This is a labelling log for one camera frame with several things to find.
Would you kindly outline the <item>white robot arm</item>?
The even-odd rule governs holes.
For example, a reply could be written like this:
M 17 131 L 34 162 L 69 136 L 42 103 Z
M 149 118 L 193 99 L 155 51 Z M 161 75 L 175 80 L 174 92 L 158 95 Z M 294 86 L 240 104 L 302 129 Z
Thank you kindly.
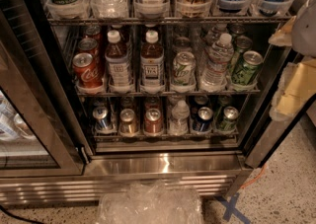
M 286 121 L 316 94 L 316 0 L 307 0 L 297 14 L 269 38 L 269 44 L 290 46 L 304 56 L 301 62 L 285 66 L 272 99 L 271 119 Z

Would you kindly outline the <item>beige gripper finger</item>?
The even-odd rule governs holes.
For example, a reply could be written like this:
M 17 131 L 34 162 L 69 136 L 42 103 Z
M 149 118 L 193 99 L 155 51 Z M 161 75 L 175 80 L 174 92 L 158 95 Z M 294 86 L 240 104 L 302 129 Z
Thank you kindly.
M 275 46 L 292 46 L 292 28 L 296 17 L 291 17 L 280 29 L 269 38 L 269 44 Z
M 272 99 L 271 119 L 286 121 L 294 118 L 315 93 L 316 59 L 307 57 L 299 63 L 288 63 Z

